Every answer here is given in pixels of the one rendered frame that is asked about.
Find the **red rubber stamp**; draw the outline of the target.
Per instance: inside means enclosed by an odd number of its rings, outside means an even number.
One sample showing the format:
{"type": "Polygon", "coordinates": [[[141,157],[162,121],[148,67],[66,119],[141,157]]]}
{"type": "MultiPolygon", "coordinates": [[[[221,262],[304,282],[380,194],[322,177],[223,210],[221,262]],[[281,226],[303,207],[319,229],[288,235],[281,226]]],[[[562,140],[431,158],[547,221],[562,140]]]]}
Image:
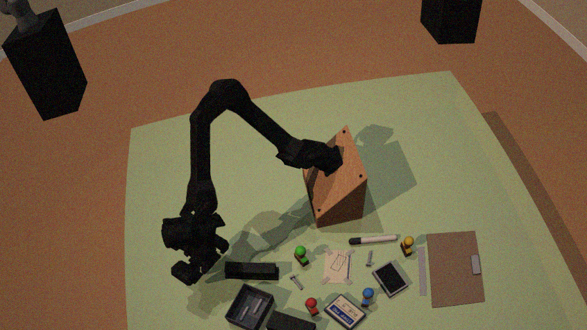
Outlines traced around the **red rubber stamp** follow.
{"type": "Polygon", "coordinates": [[[313,297],[307,299],[305,302],[305,306],[307,307],[307,309],[310,312],[312,317],[318,314],[318,309],[316,307],[316,304],[317,304],[317,301],[313,297]]]}

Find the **beige paper card taped down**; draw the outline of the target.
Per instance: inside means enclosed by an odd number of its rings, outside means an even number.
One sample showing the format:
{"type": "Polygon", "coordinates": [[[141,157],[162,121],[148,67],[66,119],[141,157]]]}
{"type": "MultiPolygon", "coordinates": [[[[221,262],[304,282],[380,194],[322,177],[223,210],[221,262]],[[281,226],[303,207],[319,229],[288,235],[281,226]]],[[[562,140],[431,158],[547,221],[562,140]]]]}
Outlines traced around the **beige paper card taped down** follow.
{"type": "Polygon", "coordinates": [[[352,253],[354,250],[329,250],[325,251],[325,268],[323,272],[323,279],[320,281],[325,283],[340,283],[350,285],[350,270],[352,253]]]}

